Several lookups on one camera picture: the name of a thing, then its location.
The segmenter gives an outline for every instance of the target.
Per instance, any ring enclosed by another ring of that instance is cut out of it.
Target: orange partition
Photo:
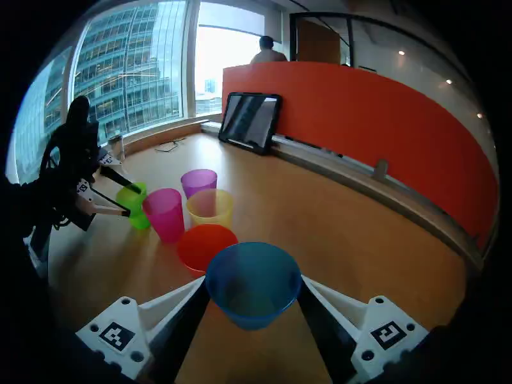
[[[482,247],[497,205],[498,183],[480,146],[446,109],[386,77],[313,62],[226,68],[230,92],[277,93],[277,133],[362,163],[389,163],[388,174],[454,218]]]

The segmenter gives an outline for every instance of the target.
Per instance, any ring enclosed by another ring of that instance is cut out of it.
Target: man
[[[274,46],[274,39],[270,36],[261,36],[260,48],[261,52],[258,53],[251,60],[251,64],[254,63],[267,63],[269,61],[288,61],[286,56],[282,53],[276,52],[272,49]]]

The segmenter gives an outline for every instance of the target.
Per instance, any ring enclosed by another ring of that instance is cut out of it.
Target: green cup
[[[134,228],[144,229],[151,226],[145,213],[142,211],[142,202],[148,195],[146,184],[135,182],[133,185],[140,188],[141,193],[136,193],[127,187],[123,187],[117,195],[116,202],[130,210],[130,223]]]

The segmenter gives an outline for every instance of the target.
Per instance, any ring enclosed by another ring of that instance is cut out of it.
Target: pink cup
[[[164,243],[177,242],[185,232],[181,195],[176,189],[150,193],[142,203],[142,210]]]
[[[203,189],[217,188],[217,173],[212,170],[193,170],[181,177],[181,185],[187,200]]]

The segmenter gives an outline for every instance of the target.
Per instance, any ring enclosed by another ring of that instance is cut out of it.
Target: tablet
[[[268,93],[228,95],[219,140],[263,155],[276,131],[282,98]]]

